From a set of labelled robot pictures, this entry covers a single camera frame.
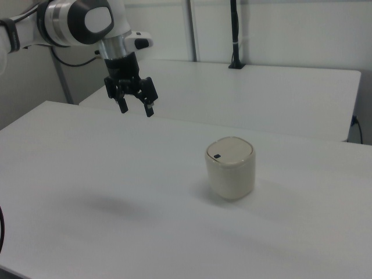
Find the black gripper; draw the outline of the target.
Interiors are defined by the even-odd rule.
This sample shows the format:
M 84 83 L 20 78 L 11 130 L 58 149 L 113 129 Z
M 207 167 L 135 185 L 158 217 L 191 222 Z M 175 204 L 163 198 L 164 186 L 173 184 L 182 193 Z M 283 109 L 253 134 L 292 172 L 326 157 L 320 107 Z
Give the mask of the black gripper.
M 105 59 L 109 75 L 104 79 L 109 98 L 119 105 L 121 113 L 128 111 L 125 95 L 133 95 L 144 103 L 147 117 L 154 114 L 154 101 L 158 99 L 153 81 L 150 77 L 140 77 L 140 67 L 136 54 L 132 52 L 122 58 Z

